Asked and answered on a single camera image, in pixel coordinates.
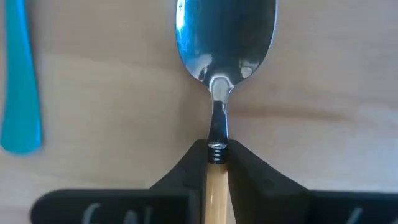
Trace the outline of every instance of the spoon bowl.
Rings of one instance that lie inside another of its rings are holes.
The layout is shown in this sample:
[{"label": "spoon bowl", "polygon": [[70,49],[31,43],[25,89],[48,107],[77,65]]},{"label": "spoon bowl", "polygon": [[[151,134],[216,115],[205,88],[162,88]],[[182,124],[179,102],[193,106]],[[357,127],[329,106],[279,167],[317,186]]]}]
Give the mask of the spoon bowl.
[{"label": "spoon bowl", "polygon": [[264,60],[274,35],[276,0],[178,0],[178,51],[191,76],[213,98],[210,162],[222,163],[228,144],[227,102],[232,89]]}]

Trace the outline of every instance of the blue plastic spoon handle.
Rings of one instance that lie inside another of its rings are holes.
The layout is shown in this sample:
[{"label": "blue plastic spoon handle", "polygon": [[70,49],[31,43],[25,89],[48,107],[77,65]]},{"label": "blue plastic spoon handle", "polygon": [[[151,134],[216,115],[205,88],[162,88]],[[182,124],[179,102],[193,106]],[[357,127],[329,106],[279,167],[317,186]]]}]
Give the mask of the blue plastic spoon handle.
[{"label": "blue plastic spoon handle", "polygon": [[5,0],[6,105],[1,145],[27,154],[41,145],[40,108],[24,0]]}]

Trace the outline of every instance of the wooden table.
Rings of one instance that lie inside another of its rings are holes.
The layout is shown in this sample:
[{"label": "wooden table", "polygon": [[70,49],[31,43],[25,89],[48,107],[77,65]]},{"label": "wooden table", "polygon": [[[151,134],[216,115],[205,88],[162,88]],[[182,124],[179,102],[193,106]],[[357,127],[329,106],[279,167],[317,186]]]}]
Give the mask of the wooden table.
[{"label": "wooden table", "polygon": [[[149,187],[206,137],[210,96],[180,62],[175,6],[31,1],[45,143],[0,152],[0,223],[28,223],[53,189]],[[398,191],[397,11],[280,0],[266,61],[231,97],[231,137],[311,189]]]}]

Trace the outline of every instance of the wooden handle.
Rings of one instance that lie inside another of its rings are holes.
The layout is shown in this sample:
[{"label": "wooden handle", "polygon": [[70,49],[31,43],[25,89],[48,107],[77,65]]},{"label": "wooden handle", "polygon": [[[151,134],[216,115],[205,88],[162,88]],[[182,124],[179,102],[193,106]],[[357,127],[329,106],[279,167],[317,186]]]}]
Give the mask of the wooden handle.
[{"label": "wooden handle", "polygon": [[207,164],[205,224],[225,224],[228,199],[226,164]]}]

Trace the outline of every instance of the spoon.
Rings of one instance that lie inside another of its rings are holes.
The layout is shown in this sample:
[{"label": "spoon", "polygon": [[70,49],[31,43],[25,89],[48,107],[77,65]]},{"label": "spoon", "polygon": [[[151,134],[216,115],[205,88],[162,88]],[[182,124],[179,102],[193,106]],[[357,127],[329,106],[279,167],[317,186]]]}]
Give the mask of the spoon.
[{"label": "spoon", "polygon": [[5,0],[6,105],[1,146],[27,154],[41,144],[39,97],[30,52],[24,0]]},{"label": "spoon", "polygon": [[205,223],[226,222],[228,98],[264,60],[276,23],[276,0],[178,0],[178,51],[213,99],[208,135]]}]

